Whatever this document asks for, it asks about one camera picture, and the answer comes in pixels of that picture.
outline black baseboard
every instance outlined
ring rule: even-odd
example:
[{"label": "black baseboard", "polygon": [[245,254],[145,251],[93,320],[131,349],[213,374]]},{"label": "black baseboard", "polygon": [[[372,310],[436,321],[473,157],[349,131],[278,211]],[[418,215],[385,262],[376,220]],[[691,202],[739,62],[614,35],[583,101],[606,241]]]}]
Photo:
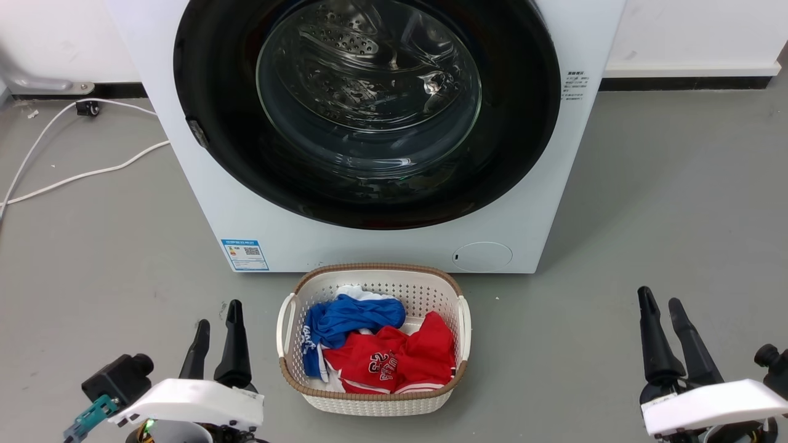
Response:
[{"label": "black baseboard", "polygon": [[[696,91],[703,89],[766,89],[772,77],[650,77],[604,78],[600,91]],[[141,83],[97,83],[87,95],[14,95],[16,100],[145,99]]]},{"label": "black baseboard", "polygon": [[79,99],[146,99],[147,92],[141,83],[97,83],[90,94],[85,95],[14,95],[15,100],[79,100]]},{"label": "black baseboard", "polygon": [[605,78],[600,91],[698,91],[766,89],[772,77],[651,77]]}]

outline white cloth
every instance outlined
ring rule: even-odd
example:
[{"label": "white cloth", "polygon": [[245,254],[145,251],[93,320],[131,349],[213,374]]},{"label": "white cloth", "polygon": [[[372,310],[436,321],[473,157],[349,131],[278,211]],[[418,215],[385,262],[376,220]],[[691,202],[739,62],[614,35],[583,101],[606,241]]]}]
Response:
[{"label": "white cloth", "polygon": [[334,298],[336,299],[340,294],[344,294],[352,299],[356,299],[358,301],[365,301],[365,300],[386,300],[392,299],[394,296],[390,296],[387,294],[376,294],[374,292],[364,291],[361,289],[361,286],[358,285],[345,285],[340,286],[336,289],[334,293]]},{"label": "white cloth", "polygon": [[323,344],[318,345],[318,365],[320,367],[320,379],[326,383],[329,382],[329,372],[327,370],[325,359],[323,358],[323,349],[328,349]]},{"label": "white cloth", "polygon": [[342,386],[342,380],[340,379],[342,376],[342,370],[335,370],[329,362],[325,362],[325,369],[327,369],[329,372],[329,382],[325,386],[325,390],[331,391],[333,393],[345,392],[344,386]]}]

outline brown basket rim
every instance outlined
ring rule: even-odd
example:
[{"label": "brown basket rim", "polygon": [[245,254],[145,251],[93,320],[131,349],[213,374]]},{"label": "brown basket rim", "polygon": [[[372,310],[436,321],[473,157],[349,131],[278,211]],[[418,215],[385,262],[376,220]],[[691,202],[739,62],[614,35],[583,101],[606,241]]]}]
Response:
[{"label": "brown basket rim", "polygon": [[[347,264],[347,265],[331,265],[331,266],[323,266],[321,268],[317,268],[316,270],[311,271],[307,275],[304,275],[298,284],[295,286],[293,293],[297,294],[304,284],[307,283],[313,277],[316,277],[320,274],[326,274],[329,272],[337,272],[343,270],[404,270],[404,271],[411,271],[411,272],[421,272],[424,274],[432,274],[436,277],[440,277],[444,279],[449,285],[454,289],[457,293],[457,296],[462,296],[463,293],[459,289],[459,285],[457,282],[452,278],[451,275],[446,274],[442,270],[438,270],[435,268],[431,268],[428,266],[418,266],[418,265],[405,265],[399,263],[354,263],[354,264]],[[307,396],[316,396],[321,398],[329,398],[332,400],[353,400],[353,401],[405,401],[405,400],[424,400],[428,398],[435,398],[444,395],[452,391],[452,389],[457,386],[459,383],[460,378],[463,377],[465,374],[465,369],[468,362],[467,360],[463,360],[460,362],[459,366],[457,367],[457,374],[454,378],[444,387],[440,389],[436,389],[434,391],[429,391],[426,393],[405,393],[405,394],[353,394],[353,393],[335,393],[331,391],[323,391],[320,389],[313,389],[307,388],[304,385],[298,383],[293,376],[290,374],[290,370],[288,369],[287,361],[284,357],[279,358],[279,367],[282,370],[282,375],[284,375],[284,379],[287,383],[296,391],[302,393],[303,395]]]}]

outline white cable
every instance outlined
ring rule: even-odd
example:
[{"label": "white cable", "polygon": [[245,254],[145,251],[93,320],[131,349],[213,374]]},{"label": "white cable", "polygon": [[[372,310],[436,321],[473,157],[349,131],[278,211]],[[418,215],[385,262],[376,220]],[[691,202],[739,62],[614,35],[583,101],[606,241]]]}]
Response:
[{"label": "white cable", "polygon": [[[75,106],[75,105],[76,105],[77,103],[79,103],[79,102],[104,102],[104,103],[112,103],[112,104],[114,104],[114,105],[118,105],[118,106],[125,106],[125,107],[127,107],[127,108],[133,108],[133,109],[136,109],[136,110],[141,110],[141,111],[143,111],[145,114],[156,115],[156,113],[155,113],[155,112],[153,112],[153,111],[149,111],[149,110],[147,110],[147,109],[145,109],[145,108],[141,108],[141,107],[139,107],[139,106],[130,105],[130,104],[128,104],[128,103],[115,102],[115,101],[113,101],[113,100],[105,100],[105,99],[81,99],[81,100],[77,100],[77,101],[75,101],[75,102],[73,102],[73,103],[70,103],[70,104],[68,104],[68,105],[67,105],[65,108],[63,108],[63,109],[62,109],[60,112],[58,112],[58,114],[57,114],[57,115],[55,115],[55,116],[52,118],[52,120],[50,120],[50,122],[46,124],[46,126],[44,126],[44,130],[43,130],[43,131],[41,131],[41,133],[39,134],[39,138],[35,139],[35,143],[33,143],[33,146],[32,146],[32,147],[30,147],[30,151],[28,151],[28,154],[24,156],[24,160],[22,160],[22,164],[19,166],[19,169],[18,169],[18,171],[17,171],[17,175],[15,175],[15,176],[14,176],[14,178],[13,178],[13,181],[11,181],[11,186],[8,188],[8,192],[6,193],[6,197],[5,197],[5,198],[3,199],[3,201],[2,201],[2,206],[0,206],[0,223],[2,223],[2,216],[3,216],[3,214],[6,212],[6,208],[8,207],[8,205],[9,205],[9,204],[11,204],[11,202],[9,201],[9,199],[11,198],[11,194],[13,193],[13,190],[14,190],[14,188],[17,186],[17,182],[19,181],[19,177],[22,175],[22,171],[24,170],[24,166],[28,164],[28,160],[30,159],[30,156],[33,154],[33,151],[35,150],[35,147],[39,145],[39,142],[41,141],[41,138],[42,138],[42,137],[44,137],[44,133],[46,133],[46,131],[47,131],[47,130],[50,128],[50,126],[52,126],[52,124],[54,123],[54,121],[55,121],[55,120],[57,120],[57,119],[58,119],[58,118],[59,118],[61,115],[63,115],[63,114],[65,113],[65,111],[67,111],[67,110],[71,109],[71,107],[72,107],[72,106]],[[137,158],[138,158],[138,157],[136,157],[136,158],[133,158],[131,161],[129,161],[129,162],[128,162],[128,164],[131,164],[131,163],[132,163],[132,162],[134,162],[134,160],[136,160]],[[80,177],[80,176],[77,176],[77,177],[72,177],[72,178],[69,178],[68,180],[66,180],[66,181],[63,181],[63,182],[61,182],[60,184],[57,184],[57,183],[56,183],[56,184],[54,184],[54,185],[52,185],[52,186],[50,186],[50,187],[48,187],[48,188],[44,188],[44,190],[36,191],[36,192],[34,192],[34,194],[38,195],[38,194],[39,194],[39,193],[41,193],[41,192],[46,192],[46,191],[48,191],[49,189],[54,189],[54,188],[56,188],[57,186],[60,186],[61,184],[65,184],[65,183],[68,183],[69,181],[77,180],[77,179],[79,179],[79,178],[82,178],[82,177]]]},{"label": "white cable", "polygon": [[8,201],[8,204],[10,205],[10,204],[14,204],[14,203],[19,203],[19,202],[21,202],[23,200],[27,200],[27,199],[30,199],[32,197],[35,197],[36,195],[43,194],[44,192],[51,191],[51,190],[53,190],[55,188],[59,188],[59,187],[61,187],[64,184],[71,183],[72,181],[79,180],[80,178],[90,177],[91,175],[98,175],[100,173],[111,173],[112,171],[117,171],[118,169],[123,169],[126,166],[131,165],[133,162],[136,162],[137,160],[139,160],[143,155],[145,155],[145,154],[147,154],[149,152],[152,152],[153,150],[158,149],[158,148],[160,148],[162,146],[167,146],[168,144],[169,144],[169,140],[163,141],[161,143],[156,143],[155,145],[147,148],[146,150],[144,150],[144,151],[140,152],[139,154],[135,155],[134,157],[131,157],[127,162],[125,162],[125,163],[123,163],[121,165],[113,166],[111,168],[99,169],[99,170],[96,170],[96,171],[91,171],[89,173],[82,173],[80,175],[75,175],[74,177],[67,178],[67,179],[65,179],[63,181],[59,181],[58,183],[55,183],[55,184],[51,184],[51,185],[47,186],[46,188],[41,188],[38,191],[31,192],[31,193],[29,193],[27,195],[23,195],[21,197],[16,197],[15,199],[11,199],[11,200]]}]

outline sticker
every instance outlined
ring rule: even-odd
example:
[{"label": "sticker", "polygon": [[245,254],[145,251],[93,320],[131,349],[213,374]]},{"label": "sticker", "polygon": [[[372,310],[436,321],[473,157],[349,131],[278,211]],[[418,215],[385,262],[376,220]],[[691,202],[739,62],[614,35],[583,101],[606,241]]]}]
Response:
[{"label": "sticker", "polygon": [[662,403],[663,401],[668,401],[671,398],[674,398],[674,397],[677,397],[677,396],[678,396],[677,393],[669,393],[666,396],[657,397],[654,400],[647,401],[647,402],[641,404],[641,413],[645,413],[646,409],[649,409],[650,407],[654,406],[655,404]]},{"label": "sticker", "polygon": [[234,270],[268,270],[266,257],[262,255],[257,240],[221,240]]},{"label": "sticker", "polygon": [[561,89],[561,100],[583,100],[585,90],[588,89],[589,78],[585,71],[569,71]]}]

